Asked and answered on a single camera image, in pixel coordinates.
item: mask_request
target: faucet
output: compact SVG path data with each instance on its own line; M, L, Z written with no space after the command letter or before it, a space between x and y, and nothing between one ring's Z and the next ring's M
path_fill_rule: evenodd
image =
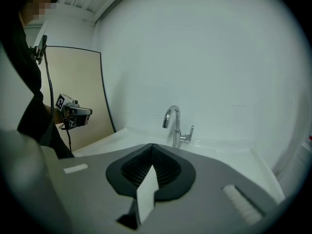
M173 147L179 148L181 147L181 141L186 141L186 142L190 142L192 139L192 135L193 135L193 130L194 130L194 125L191 127L191 132L189 135L181 135L181 130L180 130L180 109L177 106L171 106L166 114L165 114L165 118L164 118L164 122L162 124L163 128L168 128L169 125L169 120L170 120L170 116L172 114L172 112L175 111L175 130L174 130L174 143L173 143Z

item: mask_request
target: white paper strip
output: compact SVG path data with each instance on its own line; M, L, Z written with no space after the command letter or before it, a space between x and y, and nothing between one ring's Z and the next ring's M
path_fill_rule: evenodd
M151 166L145 179L136 191L138 214L141 224L143 224L154 208L154 192L158 189L156 171Z

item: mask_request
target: white wall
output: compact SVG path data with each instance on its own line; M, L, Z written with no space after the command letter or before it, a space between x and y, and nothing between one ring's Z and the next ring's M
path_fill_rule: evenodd
M0 129L14 131L34 94L18 75L1 41L0 67Z
M308 133L311 53L280 1L125 0L99 24L117 130L176 104L183 134L254 140L271 168Z
M30 47L34 47L36 38L38 36L38 33L40 31L40 26L36 26L36 27L26 27L24 28L25 34L26 34L26 42L28 44L28 46Z
M40 33L48 36L47 45L92 49L94 27L79 19L50 17Z

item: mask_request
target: person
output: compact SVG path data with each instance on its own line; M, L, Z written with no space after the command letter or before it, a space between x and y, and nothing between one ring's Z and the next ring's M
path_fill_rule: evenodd
M57 0L17 0L8 13L8 25L1 36L3 47L17 73L34 94L18 126L18 131L40 141L50 123L50 106L43 104L41 93L41 72L32 58L26 42L24 27L38 15L43 14L51 3ZM55 124L62 123L59 110L54 110L54 125L49 147L53 148L58 158L74 157L61 139Z

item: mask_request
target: black clothing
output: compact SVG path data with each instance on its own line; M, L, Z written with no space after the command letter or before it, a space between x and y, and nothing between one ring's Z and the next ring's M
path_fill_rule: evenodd
M43 104L43 94L40 91L41 72L37 63L31 57L26 42L26 34L18 16L13 19L11 27L6 29L6 34L1 40L17 73L34 94L19 123L18 131L39 142L49 125L50 113ZM58 158L74 157L61 139L55 125L53 125L52 139L49 146L55 150Z

